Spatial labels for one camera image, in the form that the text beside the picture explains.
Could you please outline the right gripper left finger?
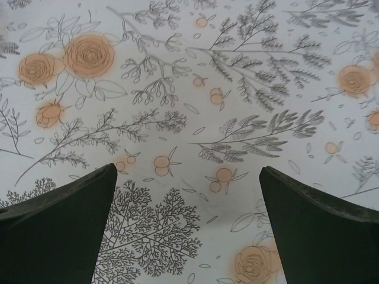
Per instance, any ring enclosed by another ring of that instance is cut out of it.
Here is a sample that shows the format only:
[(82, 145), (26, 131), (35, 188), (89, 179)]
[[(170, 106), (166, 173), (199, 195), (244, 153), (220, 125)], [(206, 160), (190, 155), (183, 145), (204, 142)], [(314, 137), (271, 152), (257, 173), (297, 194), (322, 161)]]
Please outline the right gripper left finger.
[(113, 201), (107, 164), (1, 209), (1, 283), (90, 283)]

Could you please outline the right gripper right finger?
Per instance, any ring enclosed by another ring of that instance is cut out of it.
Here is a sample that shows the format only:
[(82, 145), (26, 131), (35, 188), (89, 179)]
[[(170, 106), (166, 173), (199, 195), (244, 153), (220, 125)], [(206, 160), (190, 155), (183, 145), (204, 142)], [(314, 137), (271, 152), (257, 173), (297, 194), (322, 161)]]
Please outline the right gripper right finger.
[(287, 283), (378, 283), (378, 211), (269, 166), (259, 182)]

